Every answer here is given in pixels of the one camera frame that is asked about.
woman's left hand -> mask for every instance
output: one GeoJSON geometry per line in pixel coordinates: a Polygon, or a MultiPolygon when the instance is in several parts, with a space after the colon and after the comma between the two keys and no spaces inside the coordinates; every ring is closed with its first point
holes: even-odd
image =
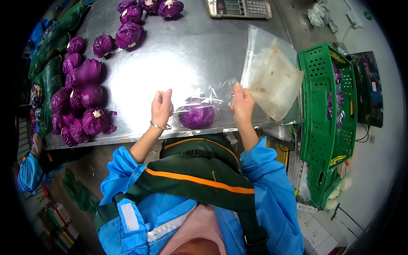
{"type": "Polygon", "coordinates": [[[173,113],[173,104],[171,103],[172,90],[166,92],[158,91],[152,102],[152,120],[151,123],[160,127],[166,127],[169,117],[173,113]]]}

digital scale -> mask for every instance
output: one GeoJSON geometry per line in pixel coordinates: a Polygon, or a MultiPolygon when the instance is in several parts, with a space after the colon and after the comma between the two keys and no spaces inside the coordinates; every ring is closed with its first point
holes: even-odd
{"type": "Polygon", "coordinates": [[[267,0],[205,0],[208,13],[213,18],[272,18],[271,5],[267,0]]]}

bracelet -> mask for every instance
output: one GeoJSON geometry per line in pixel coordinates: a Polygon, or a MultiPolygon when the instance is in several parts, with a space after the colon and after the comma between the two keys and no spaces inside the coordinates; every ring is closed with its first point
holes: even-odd
{"type": "Polygon", "coordinates": [[[164,127],[158,126],[156,124],[153,124],[152,121],[150,121],[150,125],[155,127],[155,128],[161,129],[161,130],[170,130],[171,129],[171,126],[169,124],[166,124],[166,127],[164,128],[164,127]]]}

dark green vest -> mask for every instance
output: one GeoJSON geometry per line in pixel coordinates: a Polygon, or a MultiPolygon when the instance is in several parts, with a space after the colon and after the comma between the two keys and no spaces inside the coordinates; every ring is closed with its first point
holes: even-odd
{"type": "Polygon", "coordinates": [[[238,158],[222,134],[168,139],[125,194],[98,207],[95,228],[119,216],[116,203],[136,203],[150,193],[171,194],[238,213],[248,254],[268,254],[266,229],[258,225],[254,186],[238,171],[238,158]]]}

stainless steel table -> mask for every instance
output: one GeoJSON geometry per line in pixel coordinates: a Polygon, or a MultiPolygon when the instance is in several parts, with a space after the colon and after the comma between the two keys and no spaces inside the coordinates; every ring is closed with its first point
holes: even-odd
{"type": "MultiPolygon", "coordinates": [[[[96,58],[92,45],[102,34],[115,37],[121,25],[117,11],[119,0],[95,1],[76,35],[87,40],[86,58],[96,58]]],[[[271,2],[272,19],[212,19],[203,0],[185,1],[178,20],[147,16],[143,24],[146,36],[140,46],[110,54],[99,59],[104,63],[102,86],[107,94],[106,109],[116,111],[113,124],[117,130],[99,134],[91,142],[77,146],[94,146],[135,142],[148,129],[151,102],[157,90],[173,89],[175,106],[183,102],[196,88],[205,89],[235,77],[241,79],[246,54],[248,25],[253,24],[289,42],[288,30],[280,13],[271,2]]],[[[291,122],[302,123],[302,101],[296,100],[284,120],[268,119],[256,106],[252,122],[259,128],[291,122]]],[[[229,110],[219,112],[214,127],[194,130],[192,134],[223,132],[235,128],[229,110]]],[[[190,131],[173,126],[162,139],[190,131]]],[[[46,149],[67,148],[60,135],[45,137],[46,149]]]]}

